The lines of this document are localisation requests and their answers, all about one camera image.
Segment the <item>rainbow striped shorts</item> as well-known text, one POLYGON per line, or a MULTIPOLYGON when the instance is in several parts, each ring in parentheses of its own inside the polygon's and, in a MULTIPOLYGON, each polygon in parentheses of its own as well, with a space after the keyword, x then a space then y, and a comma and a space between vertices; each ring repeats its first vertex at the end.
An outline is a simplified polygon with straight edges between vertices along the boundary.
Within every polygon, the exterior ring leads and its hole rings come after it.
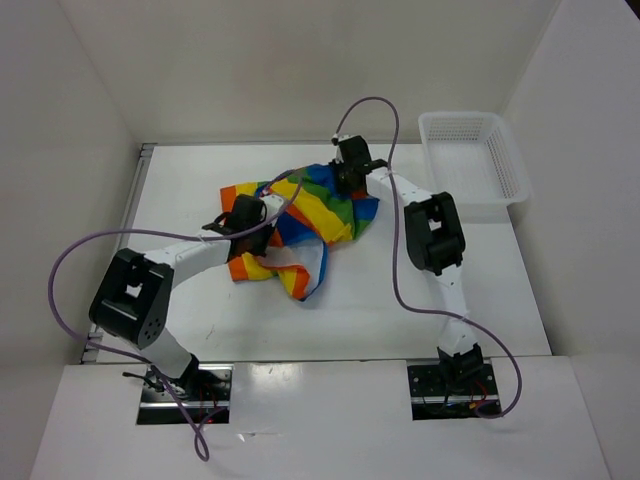
POLYGON ((221 206, 229 211, 241 194, 275 193, 292 199, 276 222, 265 256, 245 253, 228 263, 235 282, 277 277, 298 301, 323 283, 330 248, 359 239, 375 219, 379 200, 363 190, 340 195, 331 169, 312 164, 273 184, 247 182, 220 189, 221 206))

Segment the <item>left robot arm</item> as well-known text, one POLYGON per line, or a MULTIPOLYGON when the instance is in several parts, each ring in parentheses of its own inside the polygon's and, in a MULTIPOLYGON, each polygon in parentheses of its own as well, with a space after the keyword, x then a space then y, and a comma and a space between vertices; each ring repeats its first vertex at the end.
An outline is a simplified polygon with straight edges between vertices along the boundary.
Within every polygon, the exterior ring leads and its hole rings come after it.
POLYGON ((241 194, 229 212, 204 225, 192 240, 138 252, 119 250, 89 309, 90 320, 128 343, 164 375, 164 387, 185 400, 218 380, 200 368, 167 327, 173 289, 244 253, 263 256, 285 199, 241 194))

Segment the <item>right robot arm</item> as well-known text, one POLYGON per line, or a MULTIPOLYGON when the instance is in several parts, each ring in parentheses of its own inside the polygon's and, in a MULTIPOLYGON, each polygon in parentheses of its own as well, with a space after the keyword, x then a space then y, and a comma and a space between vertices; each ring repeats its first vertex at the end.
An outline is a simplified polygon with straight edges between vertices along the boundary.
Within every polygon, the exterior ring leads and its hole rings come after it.
POLYGON ((445 316, 439 335, 438 378, 449 396, 470 387, 484 364, 481 347, 466 322, 468 309, 461 285, 466 240, 453 197, 432 193, 394 173, 382 159, 374 160, 361 136, 332 137, 336 158, 330 162, 340 194, 362 190, 394 208, 392 284, 399 291, 397 263, 400 242, 412 265, 425 274, 438 293, 445 316))

